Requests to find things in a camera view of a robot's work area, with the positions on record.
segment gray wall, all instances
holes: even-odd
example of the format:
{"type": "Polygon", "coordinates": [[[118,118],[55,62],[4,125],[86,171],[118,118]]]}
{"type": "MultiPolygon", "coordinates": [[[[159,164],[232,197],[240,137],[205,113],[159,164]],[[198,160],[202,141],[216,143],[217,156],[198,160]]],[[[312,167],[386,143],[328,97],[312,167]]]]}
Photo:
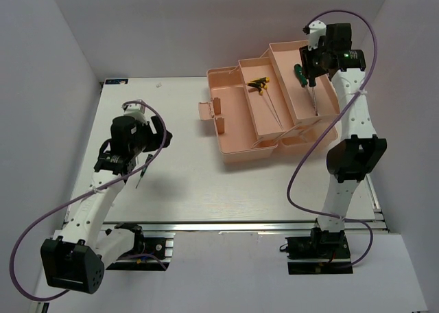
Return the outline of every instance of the gray wall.
{"type": "MultiPolygon", "coordinates": [[[[384,0],[56,0],[100,80],[204,76],[257,58],[270,42],[303,39],[318,12],[348,8],[375,19],[384,0]]],[[[352,21],[356,47],[365,27],[352,21]]]]}
{"type": "MultiPolygon", "coordinates": [[[[69,197],[99,85],[54,0],[0,0],[0,28],[0,310],[27,312],[9,278],[9,254],[29,223],[69,197]]],[[[16,260],[32,293],[39,247],[60,226],[56,217],[29,234],[16,260]]]]}
{"type": "MultiPolygon", "coordinates": [[[[367,86],[375,128],[388,140],[373,181],[432,312],[439,312],[438,13],[438,0],[386,1],[375,21],[379,59],[367,86]]],[[[369,40],[366,46],[369,55],[369,40]]]]}

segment purple cable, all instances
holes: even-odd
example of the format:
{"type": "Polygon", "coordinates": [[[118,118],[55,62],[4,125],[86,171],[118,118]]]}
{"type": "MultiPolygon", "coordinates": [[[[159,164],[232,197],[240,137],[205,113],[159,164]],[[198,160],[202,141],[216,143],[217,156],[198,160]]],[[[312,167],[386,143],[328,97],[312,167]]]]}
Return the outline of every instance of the purple cable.
{"type": "MultiPolygon", "coordinates": [[[[136,101],[136,100],[132,100],[129,102],[125,102],[123,103],[122,106],[128,105],[128,104],[140,104],[144,107],[146,107],[147,109],[149,109],[150,111],[152,111],[158,118],[158,120],[162,123],[163,125],[163,140],[160,144],[160,147],[158,148],[158,150],[156,151],[156,154],[154,154],[152,156],[152,158],[147,161],[144,165],[142,165],[141,167],[138,167],[137,169],[133,170],[132,172],[130,172],[129,174],[126,174],[125,176],[122,176],[118,179],[115,179],[113,181],[109,181],[99,187],[96,187],[95,190],[99,191],[99,190],[103,190],[106,187],[109,187],[111,185],[114,185],[115,183],[118,183],[119,181],[124,181],[126,179],[128,179],[129,177],[131,177],[133,174],[136,174],[137,172],[140,172],[143,168],[147,167],[156,157],[157,155],[161,152],[161,150],[163,149],[163,147],[165,146],[165,142],[166,142],[166,125],[165,122],[163,121],[162,117],[157,113],[157,111],[155,109],[153,109],[151,106],[147,105],[145,102],[140,102],[140,101],[136,101]]],[[[88,191],[82,195],[79,195],[77,198],[74,198],[72,200],[70,200],[69,202],[66,202],[63,205],[60,205],[59,207],[56,207],[54,209],[52,209],[51,211],[45,213],[44,215],[42,215],[40,218],[38,218],[37,220],[35,220],[33,223],[31,223],[25,230],[24,232],[19,236],[18,240],[15,242],[14,248],[12,249],[11,252],[11,256],[9,259],[9,275],[11,277],[12,283],[14,284],[14,287],[26,298],[30,299],[31,301],[53,301],[54,299],[57,299],[59,297],[61,297],[62,295],[68,293],[68,290],[64,290],[62,292],[60,292],[59,294],[55,294],[53,296],[50,297],[35,297],[34,295],[28,293],[26,290],[23,289],[23,287],[21,287],[19,281],[16,278],[15,275],[15,269],[14,269],[14,263],[15,263],[15,256],[16,253],[19,249],[20,243],[23,241],[23,238],[30,232],[31,229],[33,229],[37,224],[39,224],[40,222],[42,222],[44,219],[46,219],[47,217],[53,215],[54,213],[60,211],[61,209],[64,209],[65,207],[68,207],[69,205],[72,205],[73,203],[76,203],[79,200],[84,200],[85,198],[88,198],[89,196],[92,196],[95,193],[95,191],[91,190],[88,191]]]]}
{"type": "Polygon", "coordinates": [[[163,267],[163,270],[167,270],[166,266],[159,258],[157,258],[154,255],[150,255],[149,253],[139,253],[137,255],[121,256],[121,257],[119,257],[118,260],[136,259],[136,258],[142,258],[142,257],[152,258],[153,260],[158,262],[160,264],[160,266],[163,267]]]}
{"type": "MultiPolygon", "coordinates": [[[[352,14],[353,16],[356,16],[356,17],[360,18],[366,24],[366,26],[368,27],[368,29],[370,31],[370,34],[372,35],[372,40],[373,40],[373,60],[372,60],[371,66],[370,66],[370,71],[368,72],[366,78],[364,79],[363,84],[359,88],[359,90],[362,91],[364,89],[364,87],[366,86],[366,84],[369,82],[369,79],[372,76],[373,70],[375,69],[375,65],[377,63],[377,56],[378,56],[377,36],[375,35],[375,32],[374,32],[374,30],[372,28],[372,25],[363,16],[361,16],[361,15],[355,13],[355,12],[348,11],[348,10],[338,10],[338,9],[335,9],[335,10],[325,11],[323,13],[318,14],[314,18],[312,18],[312,20],[310,22],[308,22],[307,25],[310,25],[313,21],[317,20],[321,16],[323,16],[325,14],[328,14],[328,13],[333,13],[333,12],[342,12],[342,13],[352,14]]],[[[300,171],[301,167],[303,166],[303,164],[305,163],[305,161],[308,159],[308,157],[311,155],[311,153],[316,149],[316,147],[323,140],[323,138],[328,134],[328,132],[331,131],[331,129],[336,125],[337,122],[339,122],[339,120],[341,120],[343,115],[353,105],[355,100],[361,95],[360,91],[358,91],[358,92],[356,92],[354,94],[354,96],[350,100],[350,102],[343,108],[343,110],[340,112],[340,114],[331,122],[331,124],[328,126],[328,128],[320,135],[320,137],[318,137],[317,141],[311,146],[311,148],[308,150],[308,152],[304,155],[302,160],[297,165],[296,170],[294,170],[293,176],[289,180],[288,187],[287,187],[287,199],[288,199],[288,202],[293,207],[295,207],[295,208],[297,208],[299,210],[302,210],[302,211],[305,211],[305,212],[309,212],[309,213],[314,213],[314,214],[320,215],[320,216],[327,216],[327,217],[333,217],[333,218],[337,218],[337,219],[344,219],[345,222],[359,222],[359,223],[363,224],[369,230],[370,241],[369,241],[369,245],[368,245],[368,248],[366,249],[366,251],[364,251],[363,255],[361,255],[361,257],[359,259],[357,259],[354,262],[349,263],[347,265],[343,265],[342,266],[343,268],[349,267],[349,266],[353,266],[353,265],[359,263],[369,253],[370,248],[372,248],[372,243],[373,243],[373,232],[372,232],[372,229],[370,228],[370,226],[366,222],[364,222],[362,220],[343,218],[342,216],[335,215],[334,213],[327,213],[327,212],[323,212],[323,211],[316,211],[316,210],[311,210],[311,209],[307,209],[307,208],[301,207],[300,205],[297,205],[291,199],[291,193],[290,192],[291,192],[291,188],[293,186],[293,182],[296,179],[297,174],[299,173],[299,171],[300,171]]]]}

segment purple cord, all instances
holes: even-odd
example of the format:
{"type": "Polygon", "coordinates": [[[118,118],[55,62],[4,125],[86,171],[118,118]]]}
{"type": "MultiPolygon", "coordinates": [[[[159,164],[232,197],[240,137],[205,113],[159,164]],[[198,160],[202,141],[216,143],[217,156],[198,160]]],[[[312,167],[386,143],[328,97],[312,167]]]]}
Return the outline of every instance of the purple cord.
{"type": "MultiPolygon", "coordinates": [[[[155,109],[153,109],[151,106],[147,105],[145,102],[140,102],[137,100],[132,100],[129,102],[125,102],[123,103],[122,106],[128,105],[128,104],[140,104],[146,108],[148,108],[150,111],[152,111],[158,118],[158,120],[162,123],[163,126],[163,140],[160,144],[160,147],[158,148],[158,150],[156,151],[156,154],[154,154],[152,156],[152,158],[147,161],[144,165],[142,165],[141,167],[138,167],[137,169],[133,170],[132,172],[130,172],[129,174],[126,174],[125,176],[122,176],[118,179],[115,179],[113,181],[109,181],[99,187],[96,187],[96,190],[103,190],[106,187],[109,187],[111,185],[114,185],[115,183],[118,183],[119,181],[124,181],[126,179],[128,179],[129,177],[131,177],[133,174],[136,174],[137,172],[140,172],[143,168],[147,167],[156,157],[157,155],[161,152],[161,150],[163,149],[163,147],[165,146],[165,142],[166,142],[166,125],[165,122],[163,121],[162,117],[157,113],[157,111],[155,109]]],[[[42,215],[40,218],[38,218],[37,220],[35,220],[33,223],[31,223],[25,230],[24,232],[22,232],[22,234],[19,236],[18,240],[15,242],[14,248],[12,249],[11,252],[11,256],[9,259],[9,275],[11,277],[12,283],[14,284],[15,288],[26,298],[30,299],[31,301],[53,301],[54,299],[57,299],[59,297],[61,297],[62,295],[68,293],[68,290],[64,290],[62,292],[60,292],[59,294],[55,294],[53,296],[50,297],[35,297],[34,295],[28,293],[26,290],[24,290],[19,281],[16,278],[15,275],[15,269],[14,269],[14,263],[15,263],[15,256],[16,253],[19,249],[20,243],[23,241],[23,238],[30,232],[31,229],[33,229],[38,223],[42,222],[44,219],[46,219],[47,217],[53,215],[54,213],[60,211],[61,209],[64,209],[65,207],[68,207],[69,205],[72,205],[73,203],[76,203],[79,200],[84,200],[85,198],[88,198],[89,196],[92,196],[95,192],[93,190],[88,191],[82,195],[79,195],[77,198],[74,198],[72,200],[70,200],[69,202],[66,202],[63,205],[60,205],[59,207],[56,207],[54,209],[52,209],[51,211],[45,213],[44,215],[42,215]]]]}
{"type": "Polygon", "coordinates": [[[158,262],[160,264],[160,266],[163,267],[163,270],[167,270],[166,266],[159,258],[157,258],[154,255],[150,255],[149,253],[139,253],[137,255],[121,256],[121,257],[119,257],[118,260],[136,259],[136,258],[143,258],[143,257],[152,258],[153,260],[158,262]]]}
{"type": "MultiPolygon", "coordinates": [[[[328,14],[328,13],[333,13],[333,12],[342,12],[342,13],[352,14],[353,16],[356,16],[356,17],[360,18],[366,24],[366,26],[368,27],[368,29],[370,31],[370,34],[372,35],[372,40],[373,40],[373,60],[372,60],[371,66],[370,66],[370,71],[368,72],[366,78],[364,79],[363,84],[359,88],[359,90],[361,91],[361,90],[364,89],[366,84],[369,82],[369,79],[372,76],[373,70],[375,69],[375,64],[377,63],[377,56],[378,56],[377,36],[375,35],[375,32],[374,32],[374,30],[372,28],[372,25],[363,16],[361,16],[361,15],[355,13],[355,12],[348,11],[348,10],[338,10],[338,9],[335,9],[335,10],[325,11],[323,13],[318,14],[314,18],[312,18],[312,20],[310,22],[308,22],[307,25],[310,25],[313,21],[317,20],[321,16],[323,16],[325,14],[328,14]]],[[[320,137],[318,137],[317,141],[311,146],[311,148],[308,150],[308,152],[304,155],[302,160],[297,165],[296,170],[294,170],[293,176],[289,180],[288,187],[287,187],[287,199],[288,199],[288,202],[293,207],[295,207],[295,208],[297,208],[299,210],[302,210],[302,211],[305,211],[305,212],[309,212],[309,213],[314,213],[314,214],[320,215],[320,216],[327,216],[327,217],[332,217],[332,218],[337,218],[337,219],[344,219],[345,222],[359,222],[359,223],[363,224],[369,230],[370,241],[369,241],[369,245],[368,245],[368,248],[366,249],[366,251],[364,251],[363,255],[361,255],[361,257],[359,259],[357,259],[354,262],[349,263],[347,265],[343,265],[342,266],[343,268],[350,267],[350,266],[353,266],[353,265],[359,263],[369,253],[370,248],[372,248],[372,243],[373,243],[373,232],[372,232],[372,229],[370,228],[370,226],[366,222],[364,222],[362,220],[343,218],[342,216],[335,215],[334,213],[327,213],[327,212],[323,212],[323,211],[316,211],[316,210],[311,210],[311,209],[308,209],[308,208],[301,207],[300,205],[297,205],[296,203],[294,203],[294,201],[291,199],[291,193],[290,192],[291,192],[291,188],[293,186],[293,182],[296,179],[297,174],[299,173],[299,171],[300,171],[301,167],[303,166],[303,164],[305,163],[305,161],[308,159],[308,157],[311,155],[311,153],[316,149],[316,147],[323,140],[323,138],[328,134],[328,132],[331,131],[331,129],[336,125],[337,122],[339,122],[339,120],[341,120],[343,115],[353,105],[355,100],[361,95],[360,91],[358,91],[358,92],[356,92],[354,94],[354,96],[350,100],[350,102],[343,108],[343,110],[340,112],[340,114],[331,122],[331,124],[328,126],[328,128],[320,135],[320,137]]]]}

